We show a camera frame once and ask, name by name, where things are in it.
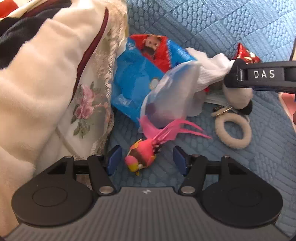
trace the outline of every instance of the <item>pink bird toy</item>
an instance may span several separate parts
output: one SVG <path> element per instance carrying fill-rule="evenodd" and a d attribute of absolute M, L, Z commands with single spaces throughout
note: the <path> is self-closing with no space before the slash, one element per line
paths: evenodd
<path fill-rule="evenodd" d="M 176 119 L 163 129 L 157 129 L 146 115 L 141 117 L 139 122 L 147 139 L 138 140 L 133 144 L 124 159 L 129 170 L 137 176 L 140 175 L 139 171 L 141 169 L 149 167 L 153 163 L 156 158 L 156 153 L 160 149 L 160 145 L 167 141 L 174 140 L 178 133 L 189 133 L 211 139 L 211 137 L 203 133 L 181 128 L 182 124 L 187 124 L 203 131 L 201 127 L 187 120 Z"/>

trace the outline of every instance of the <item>red shiny wrapper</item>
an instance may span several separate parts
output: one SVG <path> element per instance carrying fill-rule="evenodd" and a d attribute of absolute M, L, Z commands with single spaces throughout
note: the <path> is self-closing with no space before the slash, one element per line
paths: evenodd
<path fill-rule="evenodd" d="M 261 60 L 254 53 L 247 50 L 241 43 L 238 43 L 237 53 L 233 59 L 241 58 L 247 64 L 259 63 Z"/>

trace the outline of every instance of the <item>blue textured fabric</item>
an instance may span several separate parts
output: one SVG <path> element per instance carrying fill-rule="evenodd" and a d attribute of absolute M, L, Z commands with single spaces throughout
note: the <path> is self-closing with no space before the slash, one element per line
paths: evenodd
<path fill-rule="evenodd" d="M 241 42 L 262 61 L 289 60 L 296 33 L 296 0 L 127 0 L 130 34 L 166 35 L 182 47 L 193 47 L 210 57 L 224 53 L 232 58 Z M 201 115 L 189 118 L 213 140 L 179 134 L 164 145 L 154 164 L 139 177 L 120 163 L 112 180 L 120 186 L 174 186 L 183 176 L 172 160 L 172 149 L 181 146 L 188 154 L 199 153 L 209 160 L 230 154 L 238 162 L 276 187 L 284 207 L 276 223 L 287 235 L 296 229 L 296 135 L 277 94 L 256 92 L 250 115 L 252 142 L 243 150 L 233 150 L 217 138 L 213 105 L 205 104 Z M 238 126 L 226 123 L 232 136 L 241 138 Z M 121 145 L 123 155 L 142 138 L 133 122 L 121 113 L 115 117 L 110 147 Z M 205 186 L 217 181 L 207 176 Z"/>

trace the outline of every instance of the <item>gray ribbed gripper base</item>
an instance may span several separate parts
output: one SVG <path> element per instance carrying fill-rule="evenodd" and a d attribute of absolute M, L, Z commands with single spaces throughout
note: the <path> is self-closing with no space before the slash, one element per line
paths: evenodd
<path fill-rule="evenodd" d="M 6 241 L 286 241 L 275 226 L 237 229 L 201 209 L 172 188 L 123 187 L 101 197 L 80 220 L 56 228 L 18 226 Z"/>

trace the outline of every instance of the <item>fuzzy ring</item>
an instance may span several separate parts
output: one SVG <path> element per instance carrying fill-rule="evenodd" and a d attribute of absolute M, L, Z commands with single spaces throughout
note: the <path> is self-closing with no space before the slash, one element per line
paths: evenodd
<path fill-rule="evenodd" d="M 226 121 L 238 124 L 243 131 L 243 139 L 236 139 L 230 136 L 224 126 Z M 215 120 L 215 130 L 219 139 L 227 146 L 234 149 L 243 149 L 247 147 L 252 139 L 252 130 L 248 121 L 242 116 L 234 113 L 225 113 Z"/>

